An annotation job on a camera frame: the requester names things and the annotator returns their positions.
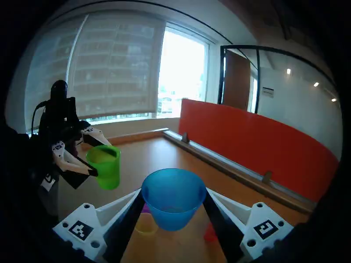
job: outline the wooden desk surface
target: wooden desk surface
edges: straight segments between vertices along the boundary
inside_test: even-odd
[[[82,203],[96,208],[123,197],[141,187],[145,177],[164,168],[181,168],[202,178],[210,189],[252,206],[264,202],[291,225],[305,222],[308,215],[292,210],[219,172],[163,137],[116,145],[121,150],[121,183],[115,190],[103,190],[95,178],[88,178],[77,190],[65,180],[59,181],[58,210],[64,219]],[[85,158],[85,151],[80,153]],[[151,237],[134,231],[121,262],[225,262],[218,241],[203,238],[209,218],[203,208],[195,213],[184,229],[168,232],[158,229]]]
[[[265,197],[162,137],[116,146],[121,150],[120,185],[115,190],[103,190],[95,178],[89,177],[75,190],[61,179],[58,194],[60,220],[68,216],[82,203],[91,203],[97,208],[125,196],[140,188],[146,176],[164,168],[192,171],[200,176],[210,189],[246,206],[264,202],[291,225],[305,222],[308,219],[308,215],[301,214]],[[82,151],[80,156],[85,158],[85,151]]]

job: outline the yellow cup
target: yellow cup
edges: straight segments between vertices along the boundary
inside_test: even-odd
[[[141,213],[135,225],[135,230],[142,235],[153,235],[158,226],[150,213]]]

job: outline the orange divider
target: orange divider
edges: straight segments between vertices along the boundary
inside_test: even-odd
[[[338,166],[324,145],[275,120],[224,105],[183,99],[179,134],[313,201]]]

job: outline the roller shade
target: roller shade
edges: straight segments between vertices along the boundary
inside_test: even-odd
[[[29,66],[25,87],[25,125],[30,130],[35,107],[50,98],[50,88],[58,79],[65,79],[68,59],[75,36],[84,17],[70,20],[48,30],[38,40]],[[39,125],[42,111],[36,114],[34,126]]]
[[[155,112],[165,22],[125,13],[90,14],[68,73],[81,118]]]

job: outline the green plastic cup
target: green plastic cup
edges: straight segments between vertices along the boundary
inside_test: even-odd
[[[111,145],[99,145],[86,153],[88,163],[97,169],[97,182],[102,189],[113,190],[119,186],[121,151]]]

